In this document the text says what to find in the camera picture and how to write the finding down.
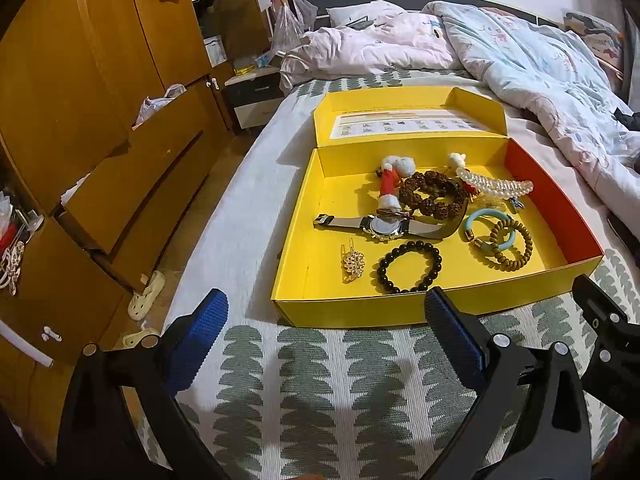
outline cushion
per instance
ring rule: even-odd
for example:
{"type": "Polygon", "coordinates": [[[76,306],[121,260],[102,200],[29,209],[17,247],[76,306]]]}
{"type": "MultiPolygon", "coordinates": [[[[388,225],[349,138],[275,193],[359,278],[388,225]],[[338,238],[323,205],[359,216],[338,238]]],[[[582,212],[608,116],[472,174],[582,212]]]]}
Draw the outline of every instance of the cushion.
{"type": "Polygon", "coordinates": [[[371,20],[375,22],[376,25],[379,25],[406,11],[402,7],[386,2],[385,0],[375,0],[368,4],[333,7],[332,9],[327,9],[327,12],[331,19],[331,26],[341,27],[356,22],[357,20],[371,20]]]}
{"type": "Polygon", "coordinates": [[[622,70],[622,34],[600,18],[583,12],[568,12],[564,26],[574,31],[598,59],[622,70]]]}

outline jewelry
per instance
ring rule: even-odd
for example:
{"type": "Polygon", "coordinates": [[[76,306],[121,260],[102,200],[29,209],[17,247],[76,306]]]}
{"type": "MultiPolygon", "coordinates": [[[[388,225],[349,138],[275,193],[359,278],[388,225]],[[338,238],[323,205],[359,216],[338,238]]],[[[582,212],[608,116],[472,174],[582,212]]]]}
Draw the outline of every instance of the jewelry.
{"type": "Polygon", "coordinates": [[[414,173],[405,179],[398,191],[400,202],[407,206],[411,213],[416,209],[425,216],[433,216],[436,220],[455,218],[460,214],[469,195],[455,180],[437,171],[414,173]],[[415,191],[428,194],[422,198],[415,191]],[[436,202],[435,199],[449,196],[452,203],[436,202]]]}
{"type": "Polygon", "coordinates": [[[497,196],[482,193],[474,200],[474,205],[478,209],[497,209],[498,211],[507,211],[507,203],[497,196]]]}
{"type": "MultiPolygon", "coordinates": [[[[498,218],[503,221],[511,220],[511,217],[507,215],[507,213],[503,213],[502,211],[498,211],[497,209],[479,209],[478,211],[474,211],[468,217],[466,217],[466,220],[465,220],[466,240],[469,242],[473,241],[476,247],[482,249],[485,253],[491,254],[490,245],[487,242],[483,242],[482,240],[479,240],[478,238],[476,238],[476,236],[474,235],[473,229],[471,228],[471,224],[473,223],[473,221],[481,216],[492,216],[494,218],[498,218]]],[[[500,249],[501,251],[505,251],[513,245],[514,241],[516,241],[516,231],[512,227],[510,228],[509,239],[506,242],[498,245],[498,249],[500,249]]]]}
{"type": "MultiPolygon", "coordinates": [[[[18,234],[15,238],[19,237],[24,229],[24,226],[20,227],[18,234]]],[[[22,261],[22,255],[24,254],[24,242],[18,240],[14,243],[14,246],[10,249],[4,250],[2,255],[2,276],[0,277],[0,288],[9,286],[9,294],[15,296],[17,292],[17,282],[20,278],[20,263],[22,261]]]]}
{"type": "Polygon", "coordinates": [[[531,241],[531,235],[524,225],[520,222],[515,221],[513,218],[509,218],[508,220],[502,221],[500,220],[495,227],[491,230],[491,234],[489,235],[490,249],[494,254],[494,257],[500,263],[500,270],[518,270],[527,265],[527,262],[531,259],[531,252],[533,251],[533,242],[531,241]],[[516,231],[519,231],[524,238],[525,243],[525,251],[524,255],[519,254],[515,260],[510,260],[500,250],[498,245],[498,234],[504,228],[513,227],[516,231]]]}
{"type": "Polygon", "coordinates": [[[509,205],[511,206],[511,209],[514,213],[517,213],[518,209],[524,209],[524,204],[515,196],[509,197],[507,199],[507,202],[509,202],[509,205]]]}
{"type": "Polygon", "coordinates": [[[349,281],[352,282],[360,276],[364,270],[364,254],[359,253],[353,248],[353,238],[350,239],[351,250],[342,257],[342,266],[349,275],[349,281]]]}
{"type": "Polygon", "coordinates": [[[330,228],[362,229],[376,240],[388,242],[405,235],[420,236],[432,240],[442,240],[454,234],[465,219],[468,200],[465,200],[460,213],[444,224],[427,224],[414,220],[408,213],[378,211],[378,215],[366,215],[357,218],[338,218],[321,213],[314,220],[314,225],[330,228]]]}
{"type": "Polygon", "coordinates": [[[442,270],[442,256],[440,256],[440,251],[438,248],[434,247],[428,242],[423,242],[422,240],[418,240],[417,242],[409,241],[406,244],[402,244],[395,249],[392,249],[391,252],[387,253],[384,258],[380,260],[378,264],[378,269],[376,270],[378,274],[378,283],[384,287],[387,292],[391,294],[405,294],[408,292],[422,292],[429,288],[433,280],[438,277],[438,273],[442,270]],[[422,279],[420,285],[414,286],[411,290],[400,290],[394,282],[389,280],[386,276],[386,268],[389,264],[401,256],[405,254],[407,251],[424,251],[425,253],[430,253],[433,257],[433,267],[427,273],[427,275],[422,279]]]}
{"type": "Polygon", "coordinates": [[[467,168],[457,168],[456,175],[478,191],[502,198],[519,197],[533,191],[533,182],[524,180],[498,180],[484,175],[472,173],[467,168]]]}

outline wardrobe door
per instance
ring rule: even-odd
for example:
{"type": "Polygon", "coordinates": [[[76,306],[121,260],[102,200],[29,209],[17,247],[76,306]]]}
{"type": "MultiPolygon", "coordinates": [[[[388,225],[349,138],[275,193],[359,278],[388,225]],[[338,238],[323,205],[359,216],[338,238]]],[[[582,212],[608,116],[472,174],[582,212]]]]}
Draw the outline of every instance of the wardrobe door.
{"type": "Polygon", "coordinates": [[[207,75],[211,64],[191,0],[135,0],[146,42],[167,88],[207,75]]]}
{"type": "Polygon", "coordinates": [[[86,24],[78,0],[26,0],[0,41],[1,142],[47,213],[129,137],[86,24]]]}
{"type": "Polygon", "coordinates": [[[116,310],[126,309],[131,299],[53,219],[27,244],[17,288],[16,296],[0,291],[0,319],[68,364],[75,364],[82,346],[101,338],[116,310]],[[61,340],[43,339],[45,327],[61,340]]]}
{"type": "Polygon", "coordinates": [[[146,44],[133,0],[78,0],[84,32],[125,126],[136,121],[145,97],[164,87],[146,44]]]}

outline teal bangle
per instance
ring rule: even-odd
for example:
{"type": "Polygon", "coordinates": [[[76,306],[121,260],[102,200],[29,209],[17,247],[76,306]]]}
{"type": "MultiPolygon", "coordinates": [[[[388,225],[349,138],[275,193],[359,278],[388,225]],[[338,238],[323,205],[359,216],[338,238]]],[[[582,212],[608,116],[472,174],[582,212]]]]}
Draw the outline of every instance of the teal bangle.
{"type": "MultiPolygon", "coordinates": [[[[473,230],[471,229],[471,224],[473,223],[473,221],[480,216],[492,216],[499,220],[509,220],[511,217],[507,215],[507,213],[503,213],[502,211],[498,211],[497,209],[479,209],[478,211],[474,211],[468,217],[466,217],[466,220],[465,220],[466,240],[468,240],[469,242],[473,241],[476,247],[481,248],[484,252],[490,253],[491,250],[490,250],[489,244],[487,242],[483,242],[482,240],[478,240],[474,235],[473,230]]],[[[512,227],[510,228],[508,240],[498,245],[498,250],[504,251],[508,249],[513,245],[514,241],[516,241],[516,231],[512,227]]]]}

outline wooden bead bracelet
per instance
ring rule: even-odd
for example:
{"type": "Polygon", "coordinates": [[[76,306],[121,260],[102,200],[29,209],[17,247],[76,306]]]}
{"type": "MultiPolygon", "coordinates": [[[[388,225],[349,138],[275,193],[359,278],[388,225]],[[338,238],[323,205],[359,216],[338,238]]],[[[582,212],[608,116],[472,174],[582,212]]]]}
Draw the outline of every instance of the wooden bead bracelet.
{"type": "Polygon", "coordinates": [[[531,235],[527,228],[513,218],[509,218],[508,220],[500,220],[494,228],[491,229],[491,234],[489,234],[489,248],[494,257],[498,260],[498,263],[500,263],[500,270],[518,270],[527,265],[527,262],[531,259],[533,242],[531,241],[531,235]],[[508,259],[498,248],[498,236],[500,231],[508,228],[516,229],[516,231],[519,231],[524,238],[524,254],[519,254],[515,260],[508,259]]]}
{"type": "Polygon", "coordinates": [[[442,270],[442,256],[440,256],[440,251],[438,248],[434,247],[428,242],[423,242],[422,240],[418,240],[417,242],[409,241],[406,244],[402,244],[395,249],[392,249],[388,252],[384,258],[380,260],[378,270],[376,270],[378,274],[378,283],[382,285],[382,287],[391,294],[405,294],[408,292],[422,292],[427,290],[433,280],[438,277],[438,273],[442,270]],[[411,290],[407,290],[406,288],[400,290],[394,282],[392,282],[386,275],[386,268],[389,264],[395,260],[398,256],[405,254],[407,251],[417,251],[417,252],[425,252],[431,253],[433,257],[433,267],[427,273],[427,275],[422,279],[422,281],[417,285],[411,288],[411,290]]]}
{"type": "Polygon", "coordinates": [[[433,216],[436,220],[455,218],[462,211],[468,192],[455,180],[437,171],[416,172],[405,179],[398,191],[398,198],[411,213],[420,210],[425,216],[433,216]],[[415,191],[428,194],[422,198],[415,191]],[[436,202],[435,199],[449,196],[451,203],[436,202]]]}

